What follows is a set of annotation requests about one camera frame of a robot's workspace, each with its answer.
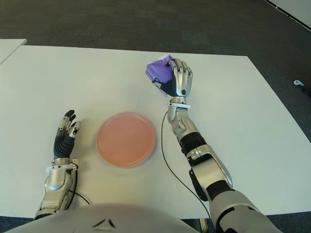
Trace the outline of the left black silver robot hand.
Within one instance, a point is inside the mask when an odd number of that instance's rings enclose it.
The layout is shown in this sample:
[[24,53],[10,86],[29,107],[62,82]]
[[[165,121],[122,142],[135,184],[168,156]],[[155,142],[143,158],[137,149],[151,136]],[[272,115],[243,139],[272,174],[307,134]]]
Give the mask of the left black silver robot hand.
[[76,118],[74,110],[69,110],[62,117],[57,128],[54,145],[53,158],[70,158],[74,148],[75,138],[81,128],[81,122],[73,122]]

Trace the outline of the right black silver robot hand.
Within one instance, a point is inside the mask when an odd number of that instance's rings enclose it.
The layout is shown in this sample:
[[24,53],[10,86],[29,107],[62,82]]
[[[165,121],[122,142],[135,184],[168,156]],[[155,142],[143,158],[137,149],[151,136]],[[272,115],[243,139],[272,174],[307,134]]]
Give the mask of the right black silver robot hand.
[[170,68],[171,77],[168,81],[155,78],[152,83],[163,93],[171,97],[186,98],[191,90],[193,72],[186,62],[173,58],[166,64]]

